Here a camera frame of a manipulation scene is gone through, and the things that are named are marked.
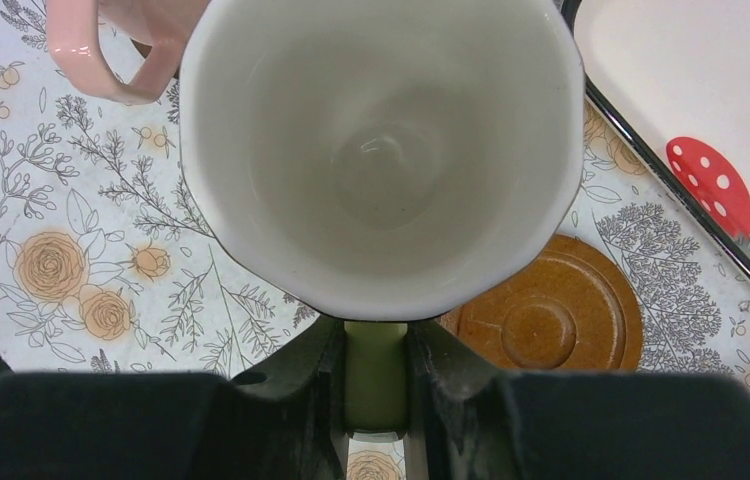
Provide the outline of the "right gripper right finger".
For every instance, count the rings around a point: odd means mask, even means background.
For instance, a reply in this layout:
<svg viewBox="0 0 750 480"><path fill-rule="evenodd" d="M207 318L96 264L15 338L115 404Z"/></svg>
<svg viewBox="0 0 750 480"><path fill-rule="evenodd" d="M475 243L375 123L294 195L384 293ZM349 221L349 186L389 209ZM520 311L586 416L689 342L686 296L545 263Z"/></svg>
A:
<svg viewBox="0 0 750 480"><path fill-rule="evenodd" d="M506 371L433 321L406 348L412 479L750 479L750 393L734 380Z"/></svg>

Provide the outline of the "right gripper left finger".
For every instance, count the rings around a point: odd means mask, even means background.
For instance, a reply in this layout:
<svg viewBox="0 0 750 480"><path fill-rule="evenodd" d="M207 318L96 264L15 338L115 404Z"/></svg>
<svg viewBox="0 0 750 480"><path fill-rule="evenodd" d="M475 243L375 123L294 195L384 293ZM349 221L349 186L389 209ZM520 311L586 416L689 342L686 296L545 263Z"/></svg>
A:
<svg viewBox="0 0 750 480"><path fill-rule="evenodd" d="M252 368L0 377L0 479L341 479L345 338L320 318Z"/></svg>

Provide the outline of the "brown coaster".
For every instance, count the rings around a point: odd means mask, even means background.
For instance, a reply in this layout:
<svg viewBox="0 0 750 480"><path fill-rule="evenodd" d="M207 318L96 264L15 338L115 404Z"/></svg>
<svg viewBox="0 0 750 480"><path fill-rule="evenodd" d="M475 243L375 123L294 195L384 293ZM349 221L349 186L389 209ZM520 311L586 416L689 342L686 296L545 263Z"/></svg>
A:
<svg viewBox="0 0 750 480"><path fill-rule="evenodd" d="M524 270L437 321L510 369L633 371L644 344L635 291L622 270L560 234Z"/></svg>

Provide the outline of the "yellow mug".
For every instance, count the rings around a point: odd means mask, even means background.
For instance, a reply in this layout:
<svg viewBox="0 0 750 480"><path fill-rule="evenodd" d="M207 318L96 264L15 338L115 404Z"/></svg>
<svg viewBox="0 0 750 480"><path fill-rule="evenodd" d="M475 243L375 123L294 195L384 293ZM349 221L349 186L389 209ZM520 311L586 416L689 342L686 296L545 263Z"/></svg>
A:
<svg viewBox="0 0 750 480"><path fill-rule="evenodd" d="M579 189L584 88L550 1L213 1L184 177L239 265L377 334L539 255Z"/></svg>

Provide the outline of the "strawberry print serving tray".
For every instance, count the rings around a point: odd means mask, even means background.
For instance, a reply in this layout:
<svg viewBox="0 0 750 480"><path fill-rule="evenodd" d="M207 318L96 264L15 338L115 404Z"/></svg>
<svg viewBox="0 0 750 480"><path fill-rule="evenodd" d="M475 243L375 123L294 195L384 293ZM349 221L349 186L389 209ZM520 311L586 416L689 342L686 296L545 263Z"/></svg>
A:
<svg viewBox="0 0 750 480"><path fill-rule="evenodd" d="M587 94L750 280L750 1L563 1Z"/></svg>

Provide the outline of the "pink mug front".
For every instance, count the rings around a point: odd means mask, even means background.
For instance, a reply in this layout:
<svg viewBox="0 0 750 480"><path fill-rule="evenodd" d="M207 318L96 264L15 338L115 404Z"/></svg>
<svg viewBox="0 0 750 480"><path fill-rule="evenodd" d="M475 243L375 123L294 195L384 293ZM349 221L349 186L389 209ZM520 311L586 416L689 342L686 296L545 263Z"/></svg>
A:
<svg viewBox="0 0 750 480"><path fill-rule="evenodd" d="M54 0L47 50L84 95L125 105L157 101L178 74L206 1Z"/></svg>

